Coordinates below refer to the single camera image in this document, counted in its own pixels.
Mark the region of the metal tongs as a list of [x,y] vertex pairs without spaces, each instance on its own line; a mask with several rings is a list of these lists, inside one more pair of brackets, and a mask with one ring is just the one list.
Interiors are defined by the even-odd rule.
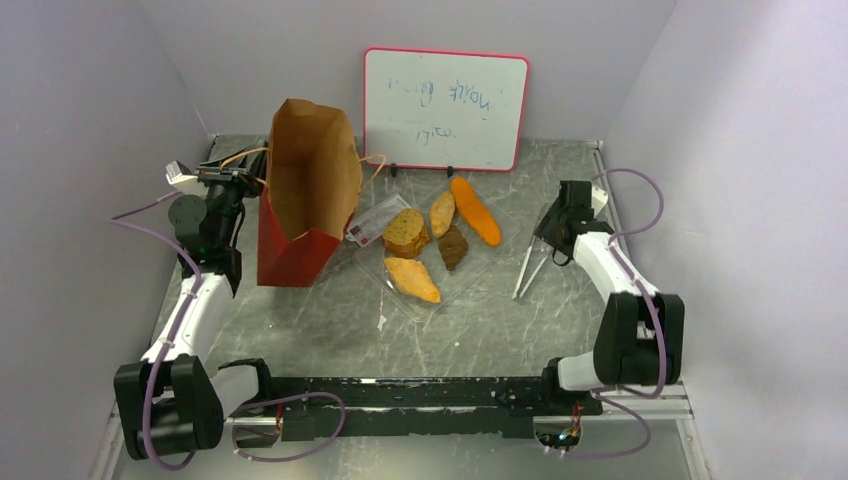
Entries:
[[[533,266],[532,270],[529,270],[531,260],[535,253],[538,255],[538,262]],[[536,234],[531,234],[528,244],[524,250],[518,277],[513,288],[512,299],[514,301],[518,301],[526,295],[529,287],[538,276],[549,256],[550,247]]]

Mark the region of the orange fake bread loaf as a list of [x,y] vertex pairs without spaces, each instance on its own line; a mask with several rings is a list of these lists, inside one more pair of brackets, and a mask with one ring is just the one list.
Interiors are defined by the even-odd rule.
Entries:
[[450,190],[456,209],[471,229],[488,246],[497,247],[502,242],[501,229],[489,209],[464,177],[452,177]]

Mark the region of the red brown paper bag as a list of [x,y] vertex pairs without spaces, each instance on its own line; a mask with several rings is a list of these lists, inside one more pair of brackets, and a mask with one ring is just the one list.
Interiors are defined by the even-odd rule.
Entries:
[[311,286],[342,243],[363,185],[347,114],[304,99],[285,100],[268,137],[257,284]]

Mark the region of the dark brown fake bread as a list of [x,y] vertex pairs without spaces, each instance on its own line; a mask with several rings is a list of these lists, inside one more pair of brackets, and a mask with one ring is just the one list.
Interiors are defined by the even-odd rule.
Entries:
[[448,271],[453,271],[458,266],[468,249],[468,241],[455,225],[451,225],[438,241],[438,250]]

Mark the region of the yellow fake bread roll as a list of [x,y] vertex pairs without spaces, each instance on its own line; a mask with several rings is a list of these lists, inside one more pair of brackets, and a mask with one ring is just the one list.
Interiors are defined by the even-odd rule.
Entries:
[[406,208],[395,215],[381,236],[383,246],[394,256],[413,259],[430,243],[430,235],[422,213]]

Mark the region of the orange triangular fake bread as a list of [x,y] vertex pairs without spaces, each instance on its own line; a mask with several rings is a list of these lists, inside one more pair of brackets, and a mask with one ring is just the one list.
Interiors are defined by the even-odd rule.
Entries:
[[422,301],[437,304],[442,301],[440,290],[432,281],[426,266],[418,260],[388,257],[384,265],[396,289]]

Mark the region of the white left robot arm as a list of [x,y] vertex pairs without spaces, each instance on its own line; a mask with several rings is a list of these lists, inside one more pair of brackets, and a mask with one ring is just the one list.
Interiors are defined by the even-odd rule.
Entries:
[[165,327],[142,358],[118,368],[113,387],[124,440],[134,460],[170,470],[165,457],[192,457],[216,447],[225,421],[239,406],[261,416],[273,409],[277,388],[258,360],[235,361],[214,373],[205,363],[242,279],[238,235],[245,200],[264,190],[266,157],[166,168],[172,192],[168,220],[181,272],[180,294]]

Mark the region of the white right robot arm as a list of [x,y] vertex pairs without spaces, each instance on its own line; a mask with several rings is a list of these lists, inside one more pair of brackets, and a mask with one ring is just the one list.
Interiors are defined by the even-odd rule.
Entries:
[[616,231],[597,218],[594,185],[563,180],[535,235],[552,249],[556,264],[579,266],[604,302],[593,347],[551,360],[539,391],[542,406],[562,414],[578,392],[618,385],[664,386],[681,374],[685,306],[663,293],[622,252]]

